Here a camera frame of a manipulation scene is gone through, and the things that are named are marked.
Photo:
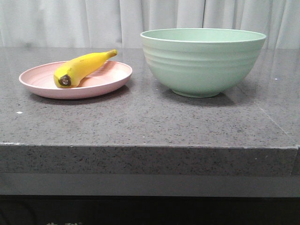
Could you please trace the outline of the yellow banana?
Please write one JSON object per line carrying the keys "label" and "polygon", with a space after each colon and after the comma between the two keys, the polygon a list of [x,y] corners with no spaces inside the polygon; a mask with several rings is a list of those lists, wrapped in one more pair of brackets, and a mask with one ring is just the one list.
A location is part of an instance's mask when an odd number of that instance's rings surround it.
{"label": "yellow banana", "polygon": [[95,72],[104,63],[117,55],[117,50],[89,53],[66,61],[53,74],[53,80],[58,88],[78,87],[83,78]]}

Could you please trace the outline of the green ribbed bowl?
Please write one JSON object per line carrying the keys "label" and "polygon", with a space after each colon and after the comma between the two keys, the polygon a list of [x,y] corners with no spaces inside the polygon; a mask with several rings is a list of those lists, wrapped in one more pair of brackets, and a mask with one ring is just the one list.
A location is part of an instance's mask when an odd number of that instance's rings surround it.
{"label": "green ribbed bowl", "polygon": [[149,30],[140,37],[156,79],[191,98],[213,97],[241,82],[266,39],[259,32],[213,28]]}

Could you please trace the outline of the pink plate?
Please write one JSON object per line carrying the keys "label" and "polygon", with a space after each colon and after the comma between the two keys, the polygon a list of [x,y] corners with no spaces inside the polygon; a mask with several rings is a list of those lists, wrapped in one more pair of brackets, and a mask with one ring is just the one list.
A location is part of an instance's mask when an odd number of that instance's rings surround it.
{"label": "pink plate", "polygon": [[21,73],[19,81],[33,94],[53,99],[83,99],[113,92],[124,86],[132,68],[121,62],[107,61],[100,69],[85,77],[78,87],[58,88],[53,73],[62,61],[33,67]]}

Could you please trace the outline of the white curtain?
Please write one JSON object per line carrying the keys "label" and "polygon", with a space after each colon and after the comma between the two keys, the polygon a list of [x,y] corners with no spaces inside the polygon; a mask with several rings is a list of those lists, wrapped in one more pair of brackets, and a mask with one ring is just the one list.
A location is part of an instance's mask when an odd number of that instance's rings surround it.
{"label": "white curtain", "polygon": [[139,48],[140,33],[168,28],[260,32],[264,46],[298,49],[297,0],[3,0],[2,47]]}

